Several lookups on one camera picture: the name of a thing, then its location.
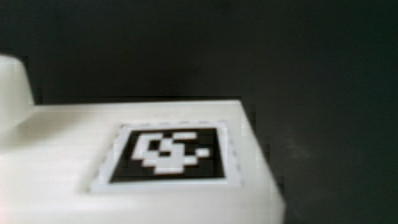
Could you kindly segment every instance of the dark background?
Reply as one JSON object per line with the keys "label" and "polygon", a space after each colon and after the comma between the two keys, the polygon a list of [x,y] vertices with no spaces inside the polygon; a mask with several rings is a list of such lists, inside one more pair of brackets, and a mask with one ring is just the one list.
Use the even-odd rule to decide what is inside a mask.
{"label": "dark background", "polygon": [[396,1],[0,0],[38,104],[240,99],[290,224],[398,223]]}

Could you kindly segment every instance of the white surface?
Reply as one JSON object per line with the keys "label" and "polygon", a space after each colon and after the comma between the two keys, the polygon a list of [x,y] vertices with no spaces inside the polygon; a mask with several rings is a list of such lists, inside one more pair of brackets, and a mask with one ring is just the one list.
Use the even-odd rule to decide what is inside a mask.
{"label": "white surface", "polygon": [[[4,81],[2,76],[14,70],[0,66],[0,71]],[[2,95],[2,124],[9,118],[6,98]],[[208,120],[226,121],[244,185],[91,193],[87,189],[121,124]],[[34,108],[20,125],[0,132],[2,224],[277,224],[283,211],[238,101],[43,106]]]}
{"label": "white surface", "polygon": [[196,139],[196,132],[181,132],[173,134],[174,139]]}

